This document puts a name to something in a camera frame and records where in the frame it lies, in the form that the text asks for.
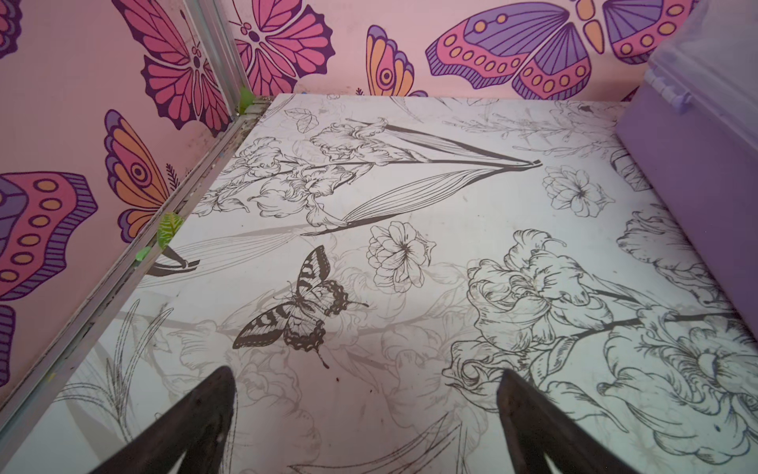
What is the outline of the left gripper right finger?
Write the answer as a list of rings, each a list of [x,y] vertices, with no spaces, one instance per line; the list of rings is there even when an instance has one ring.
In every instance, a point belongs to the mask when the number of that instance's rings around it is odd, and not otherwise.
[[[516,473],[635,472],[512,369],[499,382],[497,410]]]

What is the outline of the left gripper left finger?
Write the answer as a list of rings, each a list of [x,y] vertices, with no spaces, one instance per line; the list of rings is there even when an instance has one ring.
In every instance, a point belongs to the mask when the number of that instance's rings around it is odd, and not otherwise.
[[[218,473],[229,435],[236,385],[230,367],[203,382],[96,473]]]

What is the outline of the purple toolbox clear lid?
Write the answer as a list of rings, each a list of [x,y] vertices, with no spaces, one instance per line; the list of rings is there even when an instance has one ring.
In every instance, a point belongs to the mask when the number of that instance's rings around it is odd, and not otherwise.
[[[750,328],[757,325],[757,5],[610,1],[611,47],[647,63],[617,134]]]

